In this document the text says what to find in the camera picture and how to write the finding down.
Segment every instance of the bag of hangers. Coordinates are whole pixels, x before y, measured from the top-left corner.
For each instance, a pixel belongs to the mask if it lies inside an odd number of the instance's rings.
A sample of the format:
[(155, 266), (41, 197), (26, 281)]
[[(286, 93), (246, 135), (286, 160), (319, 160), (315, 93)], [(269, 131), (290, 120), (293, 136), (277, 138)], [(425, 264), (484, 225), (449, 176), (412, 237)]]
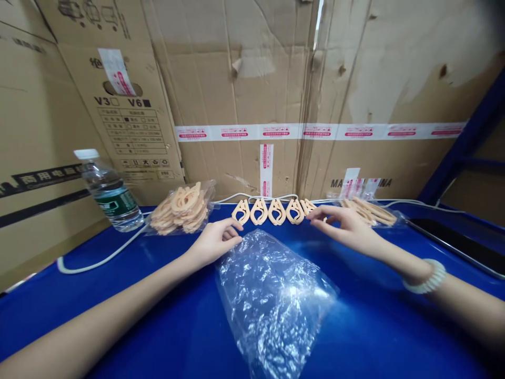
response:
[(217, 269), (226, 316), (251, 377), (298, 378), (338, 288), (318, 266), (260, 229)]
[(344, 197), (332, 192), (326, 193), (326, 198), (335, 199), (334, 205), (344, 208), (350, 208), (370, 227), (373, 228), (391, 228), (407, 225), (406, 217), (399, 211), (394, 211), (382, 206), (371, 196), (354, 193), (351, 197)]
[(215, 180), (187, 184), (169, 195), (146, 218), (146, 235), (176, 235), (201, 232), (212, 212)]

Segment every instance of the finger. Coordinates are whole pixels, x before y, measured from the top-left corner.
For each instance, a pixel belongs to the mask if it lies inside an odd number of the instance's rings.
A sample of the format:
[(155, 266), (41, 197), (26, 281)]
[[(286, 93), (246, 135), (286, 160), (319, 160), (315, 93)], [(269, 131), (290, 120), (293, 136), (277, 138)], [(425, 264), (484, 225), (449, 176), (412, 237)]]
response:
[(335, 207), (333, 205), (320, 205), (315, 210), (309, 213), (307, 218), (309, 220), (315, 220), (321, 215), (334, 216), (336, 221), (341, 221), (344, 216), (345, 211), (342, 207)]
[(328, 219), (326, 220), (326, 223), (327, 224), (333, 224), (335, 221), (338, 221), (337, 218), (335, 216), (330, 216), (328, 217)]
[(215, 222), (215, 224), (219, 225), (219, 227), (222, 227), (223, 230), (226, 229), (229, 226), (233, 226), (235, 229), (238, 229), (240, 231), (244, 230), (244, 227), (237, 221), (234, 220), (233, 218), (226, 218), (224, 220)]
[(240, 242), (242, 242), (242, 237), (240, 236), (237, 236), (237, 237), (233, 237), (227, 241), (224, 241), (223, 242), (223, 246), (224, 248), (226, 249), (225, 252), (227, 252), (228, 250), (231, 250), (233, 249), (235, 246), (237, 246)]
[(341, 237), (343, 236), (344, 232), (342, 229), (335, 228), (334, 226), (331, 226), (321, 220), (312, 220), (310, 222), (312, 226), (315, 226), (317, 229), (322, 231), (324, 234), (330, 236), (334, 240), (339, 241)]
[(225, 232), (228, 232), (228, 234), (231, 236), (231, 237), (237, 237), (238, 236), (238, 232), (233, 228), (233, 226), (229, 226), (226, 228)]

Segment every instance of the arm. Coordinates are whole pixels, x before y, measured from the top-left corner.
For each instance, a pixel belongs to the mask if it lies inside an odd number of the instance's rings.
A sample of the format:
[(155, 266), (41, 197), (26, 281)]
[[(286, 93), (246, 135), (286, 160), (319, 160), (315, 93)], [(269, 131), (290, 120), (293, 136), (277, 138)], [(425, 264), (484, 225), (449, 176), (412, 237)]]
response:
[[(428, 262), (384, 240), (350, 209), (323, 205), (307, 218), (336, 241), (385, 263), (410, 284), (421, 284), (431, 276), (433, 267)], [(340, 228), (331, 226), (335, 221), (340, 222)], [(426, 298), (489, 349), (503, 352), (504, 301), (450, 274)]]
[(83, 377), (177, 284), (239, 244), (233, 227), (244, 230), (231, 218), (207, 224), (185, 254), (0, 363), (0, 377)]

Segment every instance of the hand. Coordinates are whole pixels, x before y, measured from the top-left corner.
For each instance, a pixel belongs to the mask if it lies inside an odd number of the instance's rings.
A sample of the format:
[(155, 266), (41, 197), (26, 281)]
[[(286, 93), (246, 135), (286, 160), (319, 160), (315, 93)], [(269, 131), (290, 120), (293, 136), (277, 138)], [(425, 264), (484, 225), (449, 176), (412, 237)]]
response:
[[(360, 219), (356, 211), (349, 208), (320, 205), (309, 213), (307, 219), (311, 225), (335, 241), (361, 254), (377, 258), (380, 247), (387, 244), (386, 240)], [(335, 221), (340, 221), (340, 228), (331, 226)]]
[(242, 225), (233, 218), (208, 223), (186, 254), (191, 256), (191, 259), (200, 267), (214, 262), (242, 242), (242, 237), (235, 229), (244, 230)]

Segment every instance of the water bottle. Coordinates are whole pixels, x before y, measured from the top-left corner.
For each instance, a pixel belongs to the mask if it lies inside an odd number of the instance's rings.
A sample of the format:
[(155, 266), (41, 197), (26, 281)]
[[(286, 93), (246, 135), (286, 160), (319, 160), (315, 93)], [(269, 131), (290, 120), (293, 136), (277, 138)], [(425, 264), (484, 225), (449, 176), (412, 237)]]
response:
[(105, 164), (95, 149), (74, 150), (83, 163), (82, 175), (88, 191), (119, 232), (130, 232), (144, 223), (137, 202), (121, 176)]

